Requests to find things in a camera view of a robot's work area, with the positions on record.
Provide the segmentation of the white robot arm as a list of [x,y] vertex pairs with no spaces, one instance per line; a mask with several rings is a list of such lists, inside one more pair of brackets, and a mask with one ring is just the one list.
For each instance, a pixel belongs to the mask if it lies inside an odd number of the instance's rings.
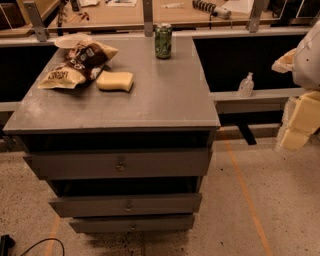
[[306,89],[297,99],[288,100],[277,138],[282,148],[299,150],[320,128],[320,21],[271,69],[278,73],[291,71],[293,82]]

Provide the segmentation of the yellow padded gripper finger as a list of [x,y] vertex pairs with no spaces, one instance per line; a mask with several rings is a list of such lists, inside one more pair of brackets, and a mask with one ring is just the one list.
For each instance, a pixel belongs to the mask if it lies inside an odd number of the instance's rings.
[[292,49],[277,59],[271,69],[278,73],[287,73],[293,70],[294,56],[296,49]]
[[290,97],[285,104],[282,125],[277,134],[277,147],[300,150],[320,128],[320,92],[308,91]]

